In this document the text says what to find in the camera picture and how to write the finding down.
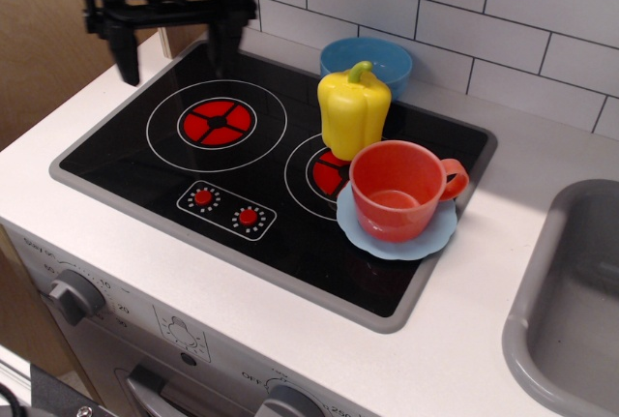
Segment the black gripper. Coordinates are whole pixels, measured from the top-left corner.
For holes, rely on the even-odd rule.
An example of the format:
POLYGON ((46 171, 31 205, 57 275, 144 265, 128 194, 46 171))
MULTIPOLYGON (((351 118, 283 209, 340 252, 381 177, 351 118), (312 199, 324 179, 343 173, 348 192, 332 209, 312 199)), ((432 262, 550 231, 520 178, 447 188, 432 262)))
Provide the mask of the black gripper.
POLYGON ((89 33, 108 40, 123 81, 140 82, 136 29, 210 24, 208 57, 216 78, 233 75, 243 27, 255 17, 253 0, 84 0, 85 26, 89 33))

